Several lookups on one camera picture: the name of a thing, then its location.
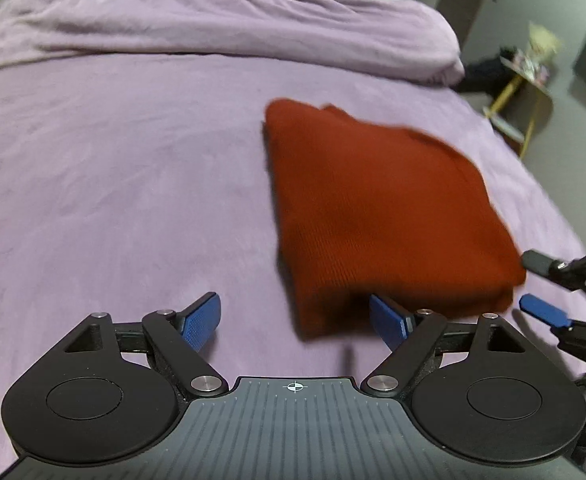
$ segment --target purple blanket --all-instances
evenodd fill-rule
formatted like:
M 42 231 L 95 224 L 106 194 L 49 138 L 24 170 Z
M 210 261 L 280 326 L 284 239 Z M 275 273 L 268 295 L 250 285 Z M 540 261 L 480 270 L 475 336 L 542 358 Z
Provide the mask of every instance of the purple blanket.
M 210 55 L 69 57 L 118 50 Z M 223 316 L 207 356 L 230 383 L 361 380 L 384 359 L 375 336 L 295 336 L 261 133 L 276 97 L 423 128 L 476 163 L 522 250 L 582 254 L 484 118 L 447 88 L 393 79 L 454 80 L 456 53 L 439 15 L 406 0 L 4 3 L 0 66 L 67 59 L 0 70 L 0 402 L 88 313 L 139 320 L 208 290 L 220 293 Z M 581 296 L 534 277 L 518 297 L 525 291 L 586 319 Z M 553 344 L 518 314 L 509 320 Z M 0 422 L 0 471 L 13 459 Z

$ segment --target blue gripper pad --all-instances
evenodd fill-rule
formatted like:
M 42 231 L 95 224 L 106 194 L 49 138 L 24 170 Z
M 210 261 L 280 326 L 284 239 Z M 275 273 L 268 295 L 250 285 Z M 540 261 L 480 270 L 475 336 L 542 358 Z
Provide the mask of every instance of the blue gripper pad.
M 411 334 L 415 321 L 410 312 L 401 314 L 388 306 L 380 297 L 372 294 L 369 298 L 371 325 L 391 351 L 400 346 Z
M 219 296 L 215 294 L 184 319 L 182 339 L 199 352 L 215 332 L 221 316 L 222 305 Z
M 522 296 L 519 300 L 519 308 L 535 319 L 555 328 L 572 325 L 572 320 L 566 316 L 563 310 L 544 300 L 540 300 L 537 296 L 533 296 L 533 294 L 525 294 Z

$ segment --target ribbed knit fabric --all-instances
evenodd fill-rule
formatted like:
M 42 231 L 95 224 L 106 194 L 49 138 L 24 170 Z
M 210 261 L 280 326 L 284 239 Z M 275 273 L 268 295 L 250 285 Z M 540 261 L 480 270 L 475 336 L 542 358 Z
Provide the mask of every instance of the ribbed knit fabric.
M 303 336 L 368 323 L 372 292 L 450 318 L 508 309 L 525 272 L 467 158 L 410 128 L 285 99 L 267 107 L 265 131 Z

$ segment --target gray ridged plate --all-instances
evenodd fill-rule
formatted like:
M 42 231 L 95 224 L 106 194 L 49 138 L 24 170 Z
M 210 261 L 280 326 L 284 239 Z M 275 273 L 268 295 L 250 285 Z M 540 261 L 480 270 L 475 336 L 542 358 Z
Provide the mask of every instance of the gray ridged plate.
M 566 459 L 523 468 L 465 462 L 434 446 L 394 400 L 346 379 L 243 378 L 230 394 L 192 402 L 173 433 L 99 467 L 25 458 L 6 480 L 586 480 Z

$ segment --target triangular cutout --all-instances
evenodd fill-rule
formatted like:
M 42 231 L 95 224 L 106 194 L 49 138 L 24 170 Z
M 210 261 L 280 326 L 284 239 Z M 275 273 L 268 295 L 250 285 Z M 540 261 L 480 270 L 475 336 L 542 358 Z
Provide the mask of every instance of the triangular cutout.
M 97 350 L 102 350 L 102 335 L 100 335 L 100 325 L 92 324 L 86 327 L 86 330 L 68 346 L 65 352 L 95 352 Z
M 490 328 L 489 338 L 490 352 L 522 353 L 524 349 L 517 340 L 513 339 L 503 327 L 497 325 Z

